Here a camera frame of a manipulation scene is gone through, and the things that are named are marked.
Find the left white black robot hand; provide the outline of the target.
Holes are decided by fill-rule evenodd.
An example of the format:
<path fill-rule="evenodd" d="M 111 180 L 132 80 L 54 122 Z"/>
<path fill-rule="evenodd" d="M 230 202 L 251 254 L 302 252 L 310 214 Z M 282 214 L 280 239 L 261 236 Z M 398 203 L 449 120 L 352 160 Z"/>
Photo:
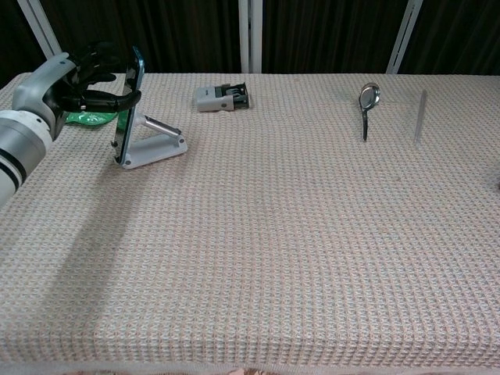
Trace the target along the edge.
<path fill-rule="evenodd" d="M 138 104 L 138 89 L 118 96 L 89 88 L 99 82 L 114 81 L 119 67 L 115 46 L 107 41 L 54 55 L 17 87 L 12 109 L 40 117 L 55 140 L 70 113 L 119 113 Z"/>

